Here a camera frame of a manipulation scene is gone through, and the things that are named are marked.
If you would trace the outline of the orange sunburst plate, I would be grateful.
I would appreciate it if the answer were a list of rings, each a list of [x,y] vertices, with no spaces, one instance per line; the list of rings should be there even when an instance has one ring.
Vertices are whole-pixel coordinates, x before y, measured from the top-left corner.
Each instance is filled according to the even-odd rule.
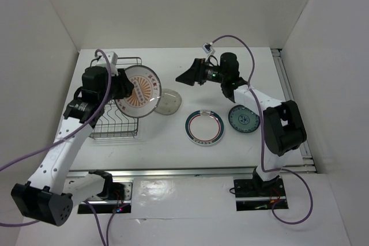
[[[161,98],[161,82],[157,74],[147,66],[134,65],[125,68],[134,88],[130,97],[114,100],[117,108],[131,118],[143,118],[152,113]]]

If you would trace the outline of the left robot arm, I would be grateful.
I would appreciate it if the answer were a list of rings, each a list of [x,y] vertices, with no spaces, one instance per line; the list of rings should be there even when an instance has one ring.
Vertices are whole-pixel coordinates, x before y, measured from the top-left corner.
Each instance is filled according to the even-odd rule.
[[[96,195],[108,199],[114,192],[112,174],[93,169],[79,181],[65,184],[67,174],[82,144],[104,114],[112,99],[130,97],[133,84],[124,69],[109,74],[105,66],[92,66],[82,75],[73,100],[63,114],[57,145],[46,154],[25,184],[15,184],[11,196],[20,213],[55,226],[63,225],[72,209]]]

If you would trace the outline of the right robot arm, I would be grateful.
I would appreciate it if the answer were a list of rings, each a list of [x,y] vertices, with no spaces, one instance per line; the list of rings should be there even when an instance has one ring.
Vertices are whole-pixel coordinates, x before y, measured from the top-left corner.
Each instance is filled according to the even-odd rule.
[[[257,195],[270,191],[271,181],[286,165],[288,153],[298,149],[307,139],[296,102],[277,100],[253,88],[240,76],[238,58],[231,52],[223,53],[218,65],[205,58],[194,59],[190,68],[175,81],[189,86],[207,81],[218,83],[227,99],[259,116],[261,162],[255,169],[251,188]]]

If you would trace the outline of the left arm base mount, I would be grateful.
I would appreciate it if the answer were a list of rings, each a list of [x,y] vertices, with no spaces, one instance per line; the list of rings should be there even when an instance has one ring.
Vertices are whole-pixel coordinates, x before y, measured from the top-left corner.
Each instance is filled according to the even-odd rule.
[[[97,214],[131,213],[133,193],[133,182],[131,180],[114,178],[111,173],[101,170],[91,170],[88,172],[88,176],[90,175],[97,175],[104,179],[101,191],[87,199]]]

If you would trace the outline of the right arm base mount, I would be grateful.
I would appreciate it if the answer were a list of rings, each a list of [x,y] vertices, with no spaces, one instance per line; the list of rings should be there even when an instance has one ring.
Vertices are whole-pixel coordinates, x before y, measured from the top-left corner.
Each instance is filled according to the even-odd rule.
[[[281,177],[264,182],[256,171],[250,179],[235,179],[229,192],[235,196],[237,211],[288,209],[288,201]]]

